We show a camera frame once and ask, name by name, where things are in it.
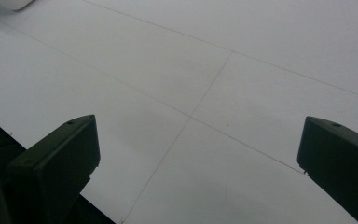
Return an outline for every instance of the white object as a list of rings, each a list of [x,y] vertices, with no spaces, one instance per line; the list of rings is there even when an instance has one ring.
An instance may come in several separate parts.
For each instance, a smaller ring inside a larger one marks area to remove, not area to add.
[[[0,6],[11,10],[19,10],[32,1],[33,0],[0,0]]]

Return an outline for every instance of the white floor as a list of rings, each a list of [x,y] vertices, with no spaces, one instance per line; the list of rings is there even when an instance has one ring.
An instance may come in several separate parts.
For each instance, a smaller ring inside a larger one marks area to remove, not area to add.
[[[358,1],[0,8],[0,126],[97,117],[82,194],[116,223],[356,223],[302,174],[306,116],[358,132]]]

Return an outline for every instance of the floor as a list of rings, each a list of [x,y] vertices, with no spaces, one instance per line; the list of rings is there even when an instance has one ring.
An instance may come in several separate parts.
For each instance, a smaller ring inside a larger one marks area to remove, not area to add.
[[[358,132],[358,1],[36,0],[0,8],[0,126],[95,114],[82,194],[116,223],[356,223],[296,162]]]

